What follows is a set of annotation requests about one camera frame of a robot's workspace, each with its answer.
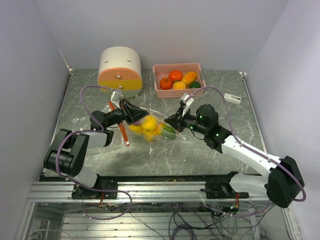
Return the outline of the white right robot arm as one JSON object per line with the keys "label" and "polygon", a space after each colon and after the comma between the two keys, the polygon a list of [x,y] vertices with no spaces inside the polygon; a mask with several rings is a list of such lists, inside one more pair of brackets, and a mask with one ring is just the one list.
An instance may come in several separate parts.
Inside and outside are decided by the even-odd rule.
{"label": "white right robot arm", "polygon": [[211,104],[203,104],[192,115],[185,104],[181,104],[175,114],[167,117],[169,124],[179,133],[185,129],[203,135],[206,145],[245,163],[261,176],[235,174],[220,186],[221,194],[226,198],[237,192],[266,195],[272,203],[287,208],[302,193],[301,201],[306,199],[305,183],[294,158],[283,158],[263,152],[240,140],[232,132],[219,124],[219,115]]}

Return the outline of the round pastel mini drawer cabinet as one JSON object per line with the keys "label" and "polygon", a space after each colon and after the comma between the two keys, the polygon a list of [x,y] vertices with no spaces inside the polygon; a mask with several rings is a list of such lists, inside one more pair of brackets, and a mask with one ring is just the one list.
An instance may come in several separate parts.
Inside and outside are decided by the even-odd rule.
{"label": "round pastel mini drawer cabinet", "polygon": [[120,89],[125,98],[137,96],[143,87],[138,53],[125,46],[105,49],[100,56],[97,84]]}

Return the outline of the white plastic clip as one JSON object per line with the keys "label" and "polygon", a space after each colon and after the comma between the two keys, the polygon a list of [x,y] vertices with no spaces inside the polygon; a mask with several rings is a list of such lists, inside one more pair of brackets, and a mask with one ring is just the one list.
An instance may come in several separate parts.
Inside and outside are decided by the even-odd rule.
{"label": "white plastic clip", "polygon": [[228,103],[232,103],[232,104],[235,104],[235,105],[240,105],[241,104],[242,98],[239,97],[239,96],[232,95],[232,94],[229,94],[229,93],[225,93],[223,96],[224,96],[225,101],[228,102]]}

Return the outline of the fake yellow lemon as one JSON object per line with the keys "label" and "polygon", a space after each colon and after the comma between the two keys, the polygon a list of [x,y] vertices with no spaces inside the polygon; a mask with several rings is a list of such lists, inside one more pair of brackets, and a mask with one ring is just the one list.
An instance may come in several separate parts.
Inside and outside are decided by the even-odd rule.
{"label": "fake yellow lemon", "polygon": [[153,132],[157,128],[157,120],[152,115],[147,115],[142,119],[141,128],[147,132]]}

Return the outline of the fake yellow orange mango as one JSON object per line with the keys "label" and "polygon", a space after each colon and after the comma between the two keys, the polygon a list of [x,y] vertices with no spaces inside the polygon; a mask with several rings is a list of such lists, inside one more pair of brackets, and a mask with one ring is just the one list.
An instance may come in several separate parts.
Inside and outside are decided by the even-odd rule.
{"label": "fake yellow orange mango", "polygon": [[192,82],[194,82],[198,77],[198,74],[195,71],[190,71],[185,74],[182,78],[182,82],[184,82],[187,86],[189,86]]}

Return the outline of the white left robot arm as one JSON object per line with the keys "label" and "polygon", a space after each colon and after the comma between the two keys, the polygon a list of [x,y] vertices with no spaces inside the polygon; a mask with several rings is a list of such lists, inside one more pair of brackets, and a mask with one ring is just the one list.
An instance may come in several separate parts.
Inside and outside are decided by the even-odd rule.
{"label": "white left robot arm", "polygon": [[132,125],[148,114],[148,111],[127,100],[122,100],[119,108],[108,113],[99,110],[92,112],[91,129],[60,129],[57,132],[44,157],[43,167],[79,185],[83,194],[91,199],[98,198],[101,193],[115,199],[120,192],[118,187],[113,183],[106,185],[101,176],[84,165],[87,149],[109,146],[114,135],[112,130],[108,130],[109,127],[124,122]]}

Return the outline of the clear red-zip bag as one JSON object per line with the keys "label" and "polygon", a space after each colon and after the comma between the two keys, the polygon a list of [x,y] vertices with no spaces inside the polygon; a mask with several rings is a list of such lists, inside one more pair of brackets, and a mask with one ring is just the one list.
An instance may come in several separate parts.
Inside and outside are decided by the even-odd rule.
{"label": "clear red-zip bag", "polygon": [[91,148],[109,146],[114,136],[113,129],[122,128],[124,125],[124,121],[120,124],[111,125],[110,112],[105,113],[100,110],[91,112],[90,129],[78,130],[76,133],[74,133],[69,138],[70,146],[73,149],[77,148],[82,151],[86,151],[87,149]]}

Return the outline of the fake yellow peach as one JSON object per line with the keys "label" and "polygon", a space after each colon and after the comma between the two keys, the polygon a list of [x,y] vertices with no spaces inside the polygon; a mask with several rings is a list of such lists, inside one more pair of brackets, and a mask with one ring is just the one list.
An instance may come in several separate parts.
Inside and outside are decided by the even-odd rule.
{"label": "fake yellow peach", "polygon": [[173,90],[184,90],[187,88],[187,85],[183,81],[176,81],[172,85]]}

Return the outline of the fake dark green avocado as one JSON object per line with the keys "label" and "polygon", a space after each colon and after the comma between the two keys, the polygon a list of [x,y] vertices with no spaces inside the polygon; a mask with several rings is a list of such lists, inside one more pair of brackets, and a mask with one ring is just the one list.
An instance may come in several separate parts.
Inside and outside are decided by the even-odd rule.
{"label": "fake dark green avocado", "polygon": [[193,81],[193,82],[191,82],[190,83],[190,85],[189,85],[189,88],[190,89],[199,89],[199,88],[201,88],[202,86],[201,86],[201,83],[200,82],[198,82],[198,81]]}

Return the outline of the aluminium rail frame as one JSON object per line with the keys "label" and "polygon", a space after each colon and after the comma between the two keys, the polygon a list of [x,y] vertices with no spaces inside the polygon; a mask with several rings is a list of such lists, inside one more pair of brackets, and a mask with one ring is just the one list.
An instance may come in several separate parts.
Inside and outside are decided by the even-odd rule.
{"label": "aluminium rail frame", "polygon": [[225,194],[224,175],[107,177],[95,196],[44,177],[27,197],[24,240],[300,240],[290,208],[253,193]]}

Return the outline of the fake red orange tomato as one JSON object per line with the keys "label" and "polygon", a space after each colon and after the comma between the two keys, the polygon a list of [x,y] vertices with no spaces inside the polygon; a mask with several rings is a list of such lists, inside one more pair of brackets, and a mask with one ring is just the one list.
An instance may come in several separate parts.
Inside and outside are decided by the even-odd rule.
{"label": "fake red orange tomato", "polygon": [[173,87],[173,81],[168,77],[164,77],[160,80],[159,87],[164,91],[170,90]]}

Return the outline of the clear white-slider zip bag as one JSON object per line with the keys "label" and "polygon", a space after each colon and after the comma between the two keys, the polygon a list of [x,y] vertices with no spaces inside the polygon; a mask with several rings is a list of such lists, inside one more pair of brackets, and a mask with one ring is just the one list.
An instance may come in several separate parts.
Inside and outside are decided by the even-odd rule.
{"label": "clear white-slider zip bag", "polygon": [[133,124],[126,124],[126,129],[131,133],[147,142],[187,140],[171,125],[165,123],[166,115],[150,108],[141,107],[141,109],[145,110],[147,115]]}

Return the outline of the fake green orange mango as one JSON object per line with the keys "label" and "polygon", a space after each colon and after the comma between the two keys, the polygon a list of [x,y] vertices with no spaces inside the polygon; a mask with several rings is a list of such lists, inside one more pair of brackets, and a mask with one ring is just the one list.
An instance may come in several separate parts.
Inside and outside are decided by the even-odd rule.
{"label": "fake green orange mango", "polygon": [[164,123],[161,123],[159,125],[160,128],[160,136],[169,139],[169,140],[175,140],[176,139],[176,131],[170,127],[169,125],[166,125]]}

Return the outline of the fake yellow bell pepper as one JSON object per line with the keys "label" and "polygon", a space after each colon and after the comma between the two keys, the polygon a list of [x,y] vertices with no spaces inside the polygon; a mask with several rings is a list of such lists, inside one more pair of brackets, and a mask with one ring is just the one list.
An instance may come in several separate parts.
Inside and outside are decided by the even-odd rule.
{"label": "fake yellow bell pepper", "polygon": [[143,137],[147,142],[155,141],[161,133],[160,128],[157,126],[155,130],[144,130],[141,125],[129,125],[128,129],[138,136]]}

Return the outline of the pink perforated plastic basket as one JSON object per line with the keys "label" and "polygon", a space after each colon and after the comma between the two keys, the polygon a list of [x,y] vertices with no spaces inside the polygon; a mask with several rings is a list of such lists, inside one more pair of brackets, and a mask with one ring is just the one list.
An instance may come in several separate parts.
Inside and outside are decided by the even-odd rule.
{"label": "pink perforated plastic basket", "polygon": [[152,67],[154,88],[159,99],[179,98],[183,94],[200,96],[206,86],[198,63],[155,64]]}

